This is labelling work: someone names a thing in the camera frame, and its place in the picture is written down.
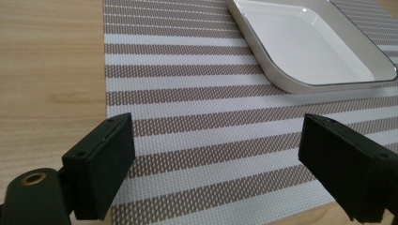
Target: wooden table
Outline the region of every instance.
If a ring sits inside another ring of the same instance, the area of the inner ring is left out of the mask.
[[[398,18],[396,0],[378,2]],[[19,174],[61,168],[105,117],[102,2],[0,1],[0,203]],[[275,224],[358,223],[331,203]]]

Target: black mount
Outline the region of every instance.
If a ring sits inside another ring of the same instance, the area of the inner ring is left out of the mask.
[[[37,169],[9,185],[1,225],[70,224],[77,219],[104,220],[135,160],[131,114],[99,124],[63,157],[64,167]]]

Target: striped placemat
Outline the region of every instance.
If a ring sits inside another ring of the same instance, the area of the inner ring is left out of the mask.
[[[332,202],[298,161],[305,113],[398,150],[398,82],[290,95],[224,0],[103,3],[107,113],[132,113],[137,155],[114,224],[264,224]],[[398,62],[392,16],[374,0],[333,3]]]

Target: screw hole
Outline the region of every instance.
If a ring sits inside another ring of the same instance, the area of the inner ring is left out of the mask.
[[[78,152],[78,153],[76,153],[76,157],[82,157],[82,156],[84,156],[84,154],[85,154],[85,152]]]
[[[46,178],[46,173],[35,172],[24,177],[23,180],[21,181],[21,184],[23,186],[32,186],[40,183],[42,180],[44,180],[44,178]]]

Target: white plate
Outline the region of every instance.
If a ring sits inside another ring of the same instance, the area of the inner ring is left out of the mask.
[[[228,8],[268,79],[284,91],[397,79],[391,60],[327,0],[230,0]]]

